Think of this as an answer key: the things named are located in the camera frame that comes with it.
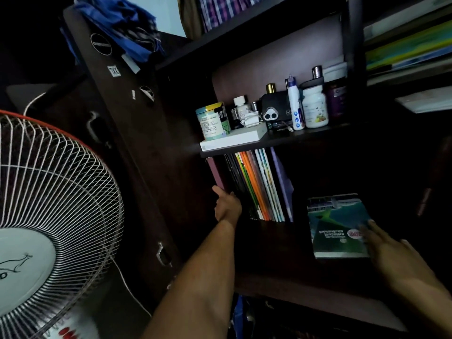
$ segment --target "hand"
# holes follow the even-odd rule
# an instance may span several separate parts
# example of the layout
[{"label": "hand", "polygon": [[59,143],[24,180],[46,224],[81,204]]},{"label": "hand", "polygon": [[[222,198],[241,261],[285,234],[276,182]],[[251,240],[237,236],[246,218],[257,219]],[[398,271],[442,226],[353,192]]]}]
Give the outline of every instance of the hand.
[{"label": "hand", "polygon": [[228,194],[223,189],[214,185],[212,190],[218,195],[217,206],[215,207],[215,218],[228,221],[234,228],[237,225],[242,205],[234,192]]},{"label": "hand", "polygon": [[408,241],[395,241],[373,220],[369,221],[369,226],[370,230],[364,226],[360,230],[367,240],[374,265],[394,292],[408,296],[414,292],[408,289],[421,283],[443,292],[444,296],[450,298],[447,289]]}]

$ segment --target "brown cloth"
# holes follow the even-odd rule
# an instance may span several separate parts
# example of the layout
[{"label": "brown cloth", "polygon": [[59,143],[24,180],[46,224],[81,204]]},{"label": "brown cloth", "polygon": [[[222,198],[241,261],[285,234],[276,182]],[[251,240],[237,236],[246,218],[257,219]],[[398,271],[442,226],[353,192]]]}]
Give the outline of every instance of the brown cloth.
[{"label": "brown cloth", "polygon": [[180,20],[187,38],[192,40],[200,38],[204,33],[201,17],[196,0],[177,0],[179,4]]}]

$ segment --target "orange book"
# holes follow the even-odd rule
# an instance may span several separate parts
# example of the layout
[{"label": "orange book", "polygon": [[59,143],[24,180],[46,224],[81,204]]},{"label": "orange book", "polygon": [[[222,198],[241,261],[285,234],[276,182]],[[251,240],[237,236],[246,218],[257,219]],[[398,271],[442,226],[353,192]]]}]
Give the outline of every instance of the orange book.
[{"label": "orange book", "polygon": [[251,185],[253,186],[254,193],[256,194],[257,201],[259,202],[260,209],[262,210],[263,219],[266,221],[270,221],[270,216],[268,215],[267,207],[265,206],[265,202],[263,201],[262,191],[260,190],[256,176],[254,175],[253,169],[251,167],[250,161],[248,160],[248,156],[246,152],[239,152],[240,158],[243,161],[243,164],[246,167],[246,172],[250,177]]}]

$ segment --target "fan grille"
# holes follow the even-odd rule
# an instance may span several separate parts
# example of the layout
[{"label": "fan grille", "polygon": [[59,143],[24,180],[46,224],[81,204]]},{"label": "fan grille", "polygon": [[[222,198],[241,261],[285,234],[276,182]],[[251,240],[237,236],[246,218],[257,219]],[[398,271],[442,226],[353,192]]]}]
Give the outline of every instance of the fan grille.
[{"label": "fan grille", "polygon": [[37,231],[56,251],[41,288],[0,317],[0,338],[37,337],[58,321],[106,272],[123,217],[117,184],[90,149],[31,119],[0,114],[0,229]]}]

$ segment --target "plaid shirt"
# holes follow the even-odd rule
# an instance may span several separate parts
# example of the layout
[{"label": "plaid shirt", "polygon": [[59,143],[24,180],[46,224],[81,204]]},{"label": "plaid shirt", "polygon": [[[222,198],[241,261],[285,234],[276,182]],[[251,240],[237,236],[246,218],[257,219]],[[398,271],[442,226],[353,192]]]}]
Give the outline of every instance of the plaid shirt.
[{"label": "plaid shirt", "polygon": [[204,30],[221,25],[261,0],[199,0]]}]

